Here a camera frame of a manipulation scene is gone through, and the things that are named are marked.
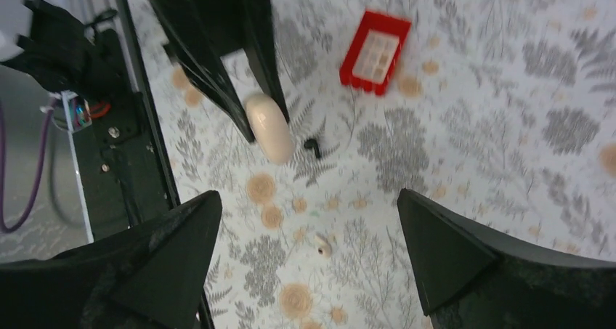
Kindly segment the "black earbud near centre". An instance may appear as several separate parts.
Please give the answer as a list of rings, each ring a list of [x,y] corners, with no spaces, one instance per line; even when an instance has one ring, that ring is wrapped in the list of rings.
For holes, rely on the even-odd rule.
[[[307,139],[304,142],[304,149],[311,150],[314,153],[316,159],[322,158],[322,153],[320,151],[319,142],[315,138]]]

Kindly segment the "red plastic basket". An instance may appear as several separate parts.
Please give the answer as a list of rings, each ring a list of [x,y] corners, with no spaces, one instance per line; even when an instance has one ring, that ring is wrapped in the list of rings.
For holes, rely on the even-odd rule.
[[[408,19],[365,10],[339,68],[340,83],[383,97],[411,28]]]

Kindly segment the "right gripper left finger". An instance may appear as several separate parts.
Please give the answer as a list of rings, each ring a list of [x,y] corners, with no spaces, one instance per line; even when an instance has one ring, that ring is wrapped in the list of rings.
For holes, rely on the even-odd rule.
[[[222,200],[168,213],[47,260],[1,266],[3,328],[212,328],[204,285]]]

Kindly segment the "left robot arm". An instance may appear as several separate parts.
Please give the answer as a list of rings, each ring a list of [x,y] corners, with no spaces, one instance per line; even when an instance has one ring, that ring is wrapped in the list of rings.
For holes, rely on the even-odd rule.
[[[284,130],[289,114],[277,71],[271,0],[149,0],[188,81],[232,119],[248,142],[262,142],[254,98],[241,102],[222,63],[243,50],[270,103],[271,127]],[[93,40],[86,24],[44,0],[19,0],[26,33],[12,35],[16,52],[3,66],[32,76],[50,92],[72,91],[90,102],[127,93],[126,76],[102,35]]]

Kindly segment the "beige earbud charging case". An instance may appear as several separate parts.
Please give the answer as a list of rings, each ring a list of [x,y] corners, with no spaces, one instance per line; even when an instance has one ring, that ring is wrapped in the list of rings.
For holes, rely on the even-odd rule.
[[[255,93],[245,101],[245,112],[255,140],[265,157],[284,165],[292,158],[295,144],[282,110],[266,94]]]

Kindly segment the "floral patterned mat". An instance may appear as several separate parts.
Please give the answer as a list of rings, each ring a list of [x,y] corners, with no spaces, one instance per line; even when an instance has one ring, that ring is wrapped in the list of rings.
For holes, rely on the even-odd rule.
[[[430,328],[403,187],[519,239],[615,259],[615,0],[272,3],[297,145],[284,166],[188,84],[150,3],[129,0],[180,198],[222,197],[215,326]],[[367,9],[412,22],[383,97],[339,80]]]

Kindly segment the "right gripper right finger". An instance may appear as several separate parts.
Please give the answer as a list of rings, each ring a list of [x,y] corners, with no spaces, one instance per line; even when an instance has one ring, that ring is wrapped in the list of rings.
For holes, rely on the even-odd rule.
[[[525,242],[408,189],[397,199],[435,328],[613,328],[615,264]]]

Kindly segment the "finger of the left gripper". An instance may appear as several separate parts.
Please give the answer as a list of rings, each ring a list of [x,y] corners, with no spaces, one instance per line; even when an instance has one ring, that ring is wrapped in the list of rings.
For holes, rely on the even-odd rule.
[[[244,14],[244,51],[262,91],[277,103],[290,121],[277,70],[271,0],[241,0]]]
[[[246,112],[194,0],[149,1],[190,83],[230,117],[247,142],[255,142]]]

